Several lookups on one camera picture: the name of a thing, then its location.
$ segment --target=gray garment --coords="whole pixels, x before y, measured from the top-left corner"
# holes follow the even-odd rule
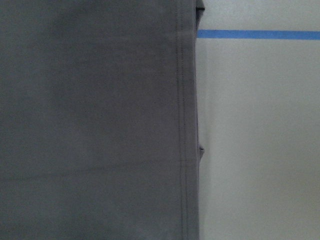
[[[197,240],[194,0],[0,3],[0,239]]]

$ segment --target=gray fabric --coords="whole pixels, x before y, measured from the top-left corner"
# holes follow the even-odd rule
[[[197,240],[195,2],[0,11],[0,239]]]

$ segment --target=blue stripe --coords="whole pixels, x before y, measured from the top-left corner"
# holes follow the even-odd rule
[[[320,40],[320,31],[198,30],[200,39]]]

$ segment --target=white surface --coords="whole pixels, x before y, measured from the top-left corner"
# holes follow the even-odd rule
[[[197,39],[196,59],[201,240],[320,240],[320,41]]]
[[[319,0],[204,0],[200,29],[320,31]]]

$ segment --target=blue tape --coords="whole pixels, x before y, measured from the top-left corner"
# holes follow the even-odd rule
[[[320,31],[198,30],[200,39],[320,40]]]

